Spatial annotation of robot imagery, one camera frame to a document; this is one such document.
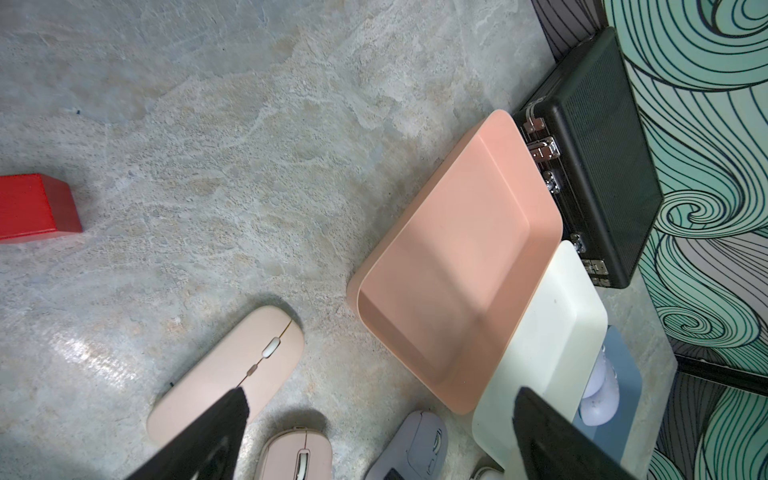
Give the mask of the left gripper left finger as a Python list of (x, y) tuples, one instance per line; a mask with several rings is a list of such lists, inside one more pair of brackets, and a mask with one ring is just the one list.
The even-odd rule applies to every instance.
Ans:
[(232, 479), (248, 416), (243, 389), (228, 391), (130, 477)]

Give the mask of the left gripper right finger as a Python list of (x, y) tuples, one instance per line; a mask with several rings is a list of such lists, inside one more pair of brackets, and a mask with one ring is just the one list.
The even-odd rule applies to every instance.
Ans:
[(632, 477), (528, 387), (515, 398), (512, 424), (528, 479)]

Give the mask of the purple mouse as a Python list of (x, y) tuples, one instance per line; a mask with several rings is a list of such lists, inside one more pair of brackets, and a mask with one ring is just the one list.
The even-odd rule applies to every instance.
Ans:
[(617, 374), (607, 360), (605, 381), (593, 396), (581, 399), (579, 414), (586, 426), (600, 426), (610, 421), (618, 411), (620, 390)]
[(605, 353), (601, 351), (594, 363), (593, 369), (589, 376), (582, 398), (586, 399), (596, 394), (604, 384), (605, 372), (607, 369), (607, 359)]
[(440, 477), (448, 452), (448, 430), (436, 414), (410, 413), (369, 468), (366, 479), (424, 479)]

